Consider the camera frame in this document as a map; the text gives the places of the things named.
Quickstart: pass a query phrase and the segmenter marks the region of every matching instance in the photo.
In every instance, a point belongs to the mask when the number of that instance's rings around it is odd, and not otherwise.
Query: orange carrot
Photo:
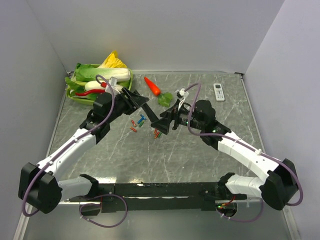
[[[161,94],[160,88],[157,87],[152,81],[150,81],[146,76],[144,77],[145,83],[149,86],[152,93],[157,97]]]

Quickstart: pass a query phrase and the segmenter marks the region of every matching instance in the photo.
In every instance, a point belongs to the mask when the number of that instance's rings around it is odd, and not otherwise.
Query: gray wall
[[[244,73],[284,0],[27,0],[68,71],[112,50],[133,70]]]
[[[48,149],[66,72],[24,0],[0,7],[1,239],[12,239],[21,213],[20,171]]]
[[[320,238],[320,1],[286,0],[244,75],[268,153],[294,161],[304,240]]]

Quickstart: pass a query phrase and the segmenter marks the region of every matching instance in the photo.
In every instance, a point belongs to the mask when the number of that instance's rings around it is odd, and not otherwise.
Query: white remote control
[[[217,102],[223,102],[225,100],[224,91],[222,90],[222,86],[220,83],[213,84],[215,99]]]

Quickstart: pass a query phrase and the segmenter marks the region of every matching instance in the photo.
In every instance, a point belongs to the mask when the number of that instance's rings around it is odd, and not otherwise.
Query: tabletop
[[[172,94],[189,84],[201,82],[198,100],[209,100],[219,122],[255,148],[262,148],[241,75],[221,72],[134,72],[132,90],[137,89],[141,95],[148,97],[148,105],[159,116],[166,108],[158,105],[144,76],[156,83],[163,93]],[[216,101],[215,83],[222,84],[223,102]],[[189,93],[185,102],[191,104],[196,89],[191,89]],[[65,99],[50,153],[72,137],[91,108]],[[133,132],[130,129],[131,120],[137,122],[140,114],[147,116],[140,108],[113,121],[110,132],[67,169],[62,180],[76,178],[80,174],[88,174],[100,183],[216,182],[226,173],[254,176],[232,157],[207,146],[200,137],[189,133],[185,126],[155,139],[154,129],[147,119],[142,127],[137,128],[137,132]]]

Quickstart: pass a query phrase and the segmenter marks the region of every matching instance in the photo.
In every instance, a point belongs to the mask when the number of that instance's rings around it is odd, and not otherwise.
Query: red chili pepper
[[[144,81],[156,97],[161,94],[160,88],[158,88],[157,85],[150,81],[146,76],[144,77]]]
[[[89,90],[89,91],[85,91],[85,92],[76,92],[75,93],[75,95],[77,95],[77,96],[87,96],[88,94],[102,94],[102,93],[104,93],[105,92],[105,90],[103,90],[103,89],[91,89],[91,90]]]

